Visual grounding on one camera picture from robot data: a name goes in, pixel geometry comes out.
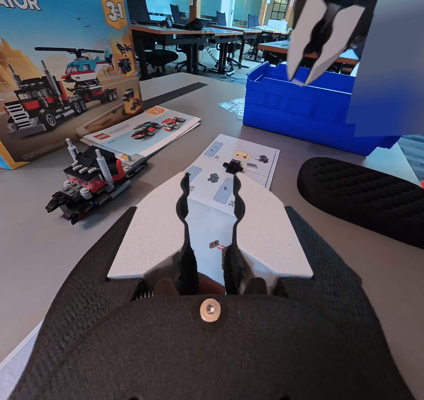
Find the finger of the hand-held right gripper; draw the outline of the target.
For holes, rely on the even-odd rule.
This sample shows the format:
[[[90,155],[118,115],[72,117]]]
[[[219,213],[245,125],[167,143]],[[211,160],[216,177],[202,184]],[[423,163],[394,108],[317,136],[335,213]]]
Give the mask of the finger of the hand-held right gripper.
[[[304,57],[305,47],[309,44],[312,30],[324,17],[327,5],[324,0],[306,0],[297,25],[290,35],[287,53],[287,75],[292,81]]]
[[[364,7],[352,5],[348,8],[340,10],[332,21],[332,32],[323,45],[319,58],[305,80],[305,85],[311,84],[319,78],[331,64],[343,53],[348,45],[348,41],[358,24]]]

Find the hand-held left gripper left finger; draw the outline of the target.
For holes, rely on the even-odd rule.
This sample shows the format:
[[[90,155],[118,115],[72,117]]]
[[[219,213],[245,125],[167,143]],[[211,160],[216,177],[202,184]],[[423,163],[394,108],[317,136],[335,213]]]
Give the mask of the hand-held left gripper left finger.
[[[134,295],[153,295],[162,278],[176,283],[181,295],[198,294],[197,261],[185,221],[188,195],[189,174],[180,172],[137,204],[109,279],[140,279]]]

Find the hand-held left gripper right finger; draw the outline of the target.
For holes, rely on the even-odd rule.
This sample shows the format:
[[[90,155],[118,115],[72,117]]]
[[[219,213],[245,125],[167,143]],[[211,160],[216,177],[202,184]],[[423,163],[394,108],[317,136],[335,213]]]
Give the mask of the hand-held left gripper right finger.
[[[245,174],[234,175],[233,277],[239,293],[254,277],[272,293],[280,277],[311,279],[313,271],[284,204]]]

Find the lego truck model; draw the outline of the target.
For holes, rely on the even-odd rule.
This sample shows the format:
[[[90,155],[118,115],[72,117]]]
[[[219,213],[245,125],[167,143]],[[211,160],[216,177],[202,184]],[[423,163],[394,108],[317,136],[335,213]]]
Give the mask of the lego truck model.
[[[139,154],[122,160],[95,146],[78,152],[69,138],[66,142],[74,162],[64,169],[63,188],[52,195],[45,209],[50,213],[60,208],[62,217],[72,225],[84,219],[93,208],[116,198],[148,164],[147,158]]]

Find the blue plastic bin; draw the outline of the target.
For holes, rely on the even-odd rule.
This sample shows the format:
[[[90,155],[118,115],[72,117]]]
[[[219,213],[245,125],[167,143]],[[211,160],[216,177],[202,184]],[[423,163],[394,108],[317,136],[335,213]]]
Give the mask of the blue plastic bin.
[[[362,156],[400,139],[354,136],[346,117],[355,77],[325,72],[300,86],[288,80],[286,67],[264,62],[247,73],[244,125]]]

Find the open lego instruction booklet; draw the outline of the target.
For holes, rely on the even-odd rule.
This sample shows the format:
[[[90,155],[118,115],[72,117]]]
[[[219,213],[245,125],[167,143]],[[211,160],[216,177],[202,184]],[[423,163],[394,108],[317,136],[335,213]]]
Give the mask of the open lego instruction booklet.
[[[213,163],[207,156],[192,160],[186,166],[190,174],[189,213],[187,223],[191,246],[199,272],[224,283],[219,247],[208,248],[218,240],[229,245],[232,238],[234,195],[233,175],[226,173],[224,162],[230,157],[241,161],[243,173],[269,189],[279,152],[269,147],[219,135],[219,158]],[[257,169],[247,169],[247,163]],[[87,218],[72,225],[56,210],[47,213],[41,202],[30,195],[24,205],[17,204],[29,194],[30,181],[36,183],[36,194],[46,194],[42,178],[50,177],[46,168],[24,171],[19,175],[1,172],[1,358],[46,314],[67,273],[82,255],[119,218],[126,208],[126,199],[135,198],[136,191],[148,195],[153,186],[140,183],[118,196],[102,211],[91,212]]]

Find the closed lego instruction booklet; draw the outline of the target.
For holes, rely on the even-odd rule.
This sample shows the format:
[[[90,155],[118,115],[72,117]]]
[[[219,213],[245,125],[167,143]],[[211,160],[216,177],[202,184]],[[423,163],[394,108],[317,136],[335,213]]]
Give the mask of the closed lego instruction booklet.
[[[201,119],[160,106],[98,132],[81,142],[115,153],[148,157],[199,125]]]

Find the lego set cardboard box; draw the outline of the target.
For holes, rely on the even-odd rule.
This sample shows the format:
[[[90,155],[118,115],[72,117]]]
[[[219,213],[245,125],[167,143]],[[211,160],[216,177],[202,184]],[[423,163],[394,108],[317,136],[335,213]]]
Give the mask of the lego set cardboard box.
[[[127,0],[0,0],[1,168],[143,111]]]

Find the person's left hand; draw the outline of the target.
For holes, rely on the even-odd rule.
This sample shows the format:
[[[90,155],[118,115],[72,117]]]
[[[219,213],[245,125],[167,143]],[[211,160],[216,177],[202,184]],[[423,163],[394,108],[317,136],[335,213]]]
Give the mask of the person's left hand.
[[[205,274],[198,273],[198,295],[225,295],[225,287]]]

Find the black quilted case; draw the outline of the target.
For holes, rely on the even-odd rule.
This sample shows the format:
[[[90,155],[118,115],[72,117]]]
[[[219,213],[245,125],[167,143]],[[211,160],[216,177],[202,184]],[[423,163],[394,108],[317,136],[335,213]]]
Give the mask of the black quilted case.
[[[346,161],[314,157],[297,188],[312,206],[344,221],[424,248],[424,190],[404,179]]]

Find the long wooden office desk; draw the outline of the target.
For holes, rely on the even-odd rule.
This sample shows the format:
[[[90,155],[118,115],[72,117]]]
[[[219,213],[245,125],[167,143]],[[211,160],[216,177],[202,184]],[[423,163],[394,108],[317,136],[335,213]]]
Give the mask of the long wooden office desk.
[[[140,25],[131,23],[133,45],[139,59],[140,79],[147,80],[152,76],[161,76],[165,65],[152,62],[150,58],[166,55],[169,46],[183,46],[186,54],[186,71],[189,74],[199,73],[199,51],[204,48],[209,52],[210,46],[219,48],[215,68],[209,72],[220,75],[232,74],[234,68],[247,68],[242,65],[243,52],[247,41],[253,42],[254,61],[257,60],[258,45],[269,40],[286,38],[288,31],[273,31],[264,28],[226,27],[212,25],[201,30],[186,28],[162,27],[153,24]]]

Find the clear plastic scrap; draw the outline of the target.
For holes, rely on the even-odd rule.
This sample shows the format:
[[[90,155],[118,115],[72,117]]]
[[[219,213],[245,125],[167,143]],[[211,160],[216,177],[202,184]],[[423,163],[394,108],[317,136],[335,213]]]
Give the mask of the clear plastic scrap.
[[[243,120],[244,108],[245,108],[245,98],[237,98],[227,102],[222,102],[218,104],[220,107],[225,109],[228,112],[234,113],[237,115],[239,120]]]

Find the black office chair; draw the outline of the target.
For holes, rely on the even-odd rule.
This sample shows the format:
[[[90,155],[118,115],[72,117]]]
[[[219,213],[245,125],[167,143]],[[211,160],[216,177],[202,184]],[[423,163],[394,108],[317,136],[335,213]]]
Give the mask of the black office chair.
[[[146,64],[151,65],[155,72],[150,73],[151,77],[159,77],[166,73],[165,65],[178,59],[178,54],[167,49],[154,49],[145,51]]]

